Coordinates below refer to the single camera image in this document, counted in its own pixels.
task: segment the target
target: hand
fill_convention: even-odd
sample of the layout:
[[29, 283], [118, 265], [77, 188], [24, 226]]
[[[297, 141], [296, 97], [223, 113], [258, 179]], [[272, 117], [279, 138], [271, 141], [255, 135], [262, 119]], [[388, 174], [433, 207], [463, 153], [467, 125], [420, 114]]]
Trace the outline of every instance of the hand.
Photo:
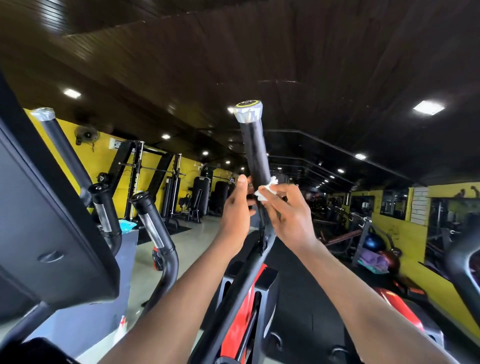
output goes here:
[[250, 181], [250, 177], [247, 178], [244, 174], [240, 175], [235, 190], [223, 207], [220, 231], [215, 238], [215, 241], [231, 248], [232, 257], [242, 248], [243, 241], [250, 229], [250, 216], [256, 212], [248, 208], [255, 204], [255, 200], [247, 200], [247, 194], [253, 193], [253, 186], [249, 186]]
[[265, 187], [259, 188], [267, 199], [262, 201], [266, 208], [276, 235], [293, 253], [300, 250], [323, 246], [315, 237], [312, 215], [300, 189], [294, 184], [273, 184], [270, 186], [279, 195], [287, 196], [287, 202]]

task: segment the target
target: red exercise ball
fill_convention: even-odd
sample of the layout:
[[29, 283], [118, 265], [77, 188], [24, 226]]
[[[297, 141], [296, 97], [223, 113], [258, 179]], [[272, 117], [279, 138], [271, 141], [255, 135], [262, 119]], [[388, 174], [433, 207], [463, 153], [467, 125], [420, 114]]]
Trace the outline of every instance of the red exercise ball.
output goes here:
[[385, 259], [388, 262], [388, 271], [390, 273], [396, 274], [400, 270], [400, 259], [398, 259], [398, 256], [396, 256], [393, 252], [387, 250], [381, 250], [377, 252], [377, 254], [380, 254], [381, 256], [385, 257]]

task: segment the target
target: left hand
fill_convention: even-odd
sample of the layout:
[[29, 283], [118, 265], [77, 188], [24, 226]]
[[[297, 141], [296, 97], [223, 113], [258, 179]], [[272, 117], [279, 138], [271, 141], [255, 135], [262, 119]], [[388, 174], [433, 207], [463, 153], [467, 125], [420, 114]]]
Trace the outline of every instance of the left hand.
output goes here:
[[250, 216], [256, 212], [248, 208], [255, 204], [254, 199], [247, 200], [247, 195], [253, 193], [253, 186], [249, 186], [250, 181], [250, 177], [240, 175], [235, 190], [223, 207], [220, 230], [215, 238], [216, 241], [231, 248], [233, 256], [242, 248], [250, 229]]

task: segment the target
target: exercise ball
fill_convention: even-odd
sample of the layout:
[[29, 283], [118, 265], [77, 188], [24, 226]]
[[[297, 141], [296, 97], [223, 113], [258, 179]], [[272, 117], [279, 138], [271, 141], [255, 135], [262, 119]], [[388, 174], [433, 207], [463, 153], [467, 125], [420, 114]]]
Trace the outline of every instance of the exercise ball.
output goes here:
[[388, 262], [388, 271], [393, 274], [397, 274], [398, 271], [400, 270], [400, 259], [398, 259], [398, 256], [395, 255], [394, 252], [390, 250], [380, 250], [377, 252], [381, 256], [383, 256], [387, 262]]
[[371, 250], [372, 252], [376, 253], [380, 250], [385, 250], [385, 242], [380, 235], [371, 232], [365, 238], [365, 243], [363, 243], [363, 247]]

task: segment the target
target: right hand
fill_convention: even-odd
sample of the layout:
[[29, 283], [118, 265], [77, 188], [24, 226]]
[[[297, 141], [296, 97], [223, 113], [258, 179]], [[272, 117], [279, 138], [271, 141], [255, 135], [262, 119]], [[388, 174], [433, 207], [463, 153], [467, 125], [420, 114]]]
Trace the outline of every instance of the right hand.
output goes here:
[[262, 201], [266, 208], [276, 235], [293, 253], [324, 246], [315, 237], [312, 215], [300, 189], [294, 184], [273, 184], [270, 187], [280, 195], [287, 196], [287, 202], [265, 187], [259, 188], [267, 199]]

